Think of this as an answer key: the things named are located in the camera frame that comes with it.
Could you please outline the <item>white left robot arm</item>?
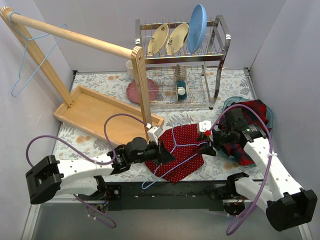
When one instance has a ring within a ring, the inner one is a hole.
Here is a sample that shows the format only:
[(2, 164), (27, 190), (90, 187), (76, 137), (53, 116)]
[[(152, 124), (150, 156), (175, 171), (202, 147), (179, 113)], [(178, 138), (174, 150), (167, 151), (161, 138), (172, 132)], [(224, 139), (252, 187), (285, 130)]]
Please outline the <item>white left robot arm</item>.
[(175, 159), (162, 141), (147, 142), (142, 137), (93, 158), (58, 160), (54, 155), (48, 155), (25, 174), (30, 203), (42, 204), (57, 195), (73, 194), (101, 200), (108, 191), (104, 176), (123, 173), (137, 163), (151, 161), (165, 165)]

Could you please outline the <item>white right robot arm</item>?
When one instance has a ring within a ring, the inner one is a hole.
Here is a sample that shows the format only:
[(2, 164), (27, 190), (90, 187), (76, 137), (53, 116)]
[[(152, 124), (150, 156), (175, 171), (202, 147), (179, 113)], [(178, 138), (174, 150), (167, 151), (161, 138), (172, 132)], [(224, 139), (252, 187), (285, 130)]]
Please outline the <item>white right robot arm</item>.
[(317, 195), (311, 189), (304, 189), (286, 170), (274, 152), (272, 137), (264, 122), (249, 124), (242, 108), (243, 104), (235, 104), (225, 109), (222, 113), (226, 122), (224, 129), (215, 130), (215, 125), (208, 120), (197, 126), (198, 140), (206, 141), (200, 154), (215, 156), (220, 147), (238, 144), (263, 173), (261, 184), (244, 172), (228, 176), (227, 195), (232, 199), (243, 196), (251, 204), (236, 215), (226, 235), (232, 235), (256, 207), (265, 212), (278, 232), (309, 223), (315, 212)]

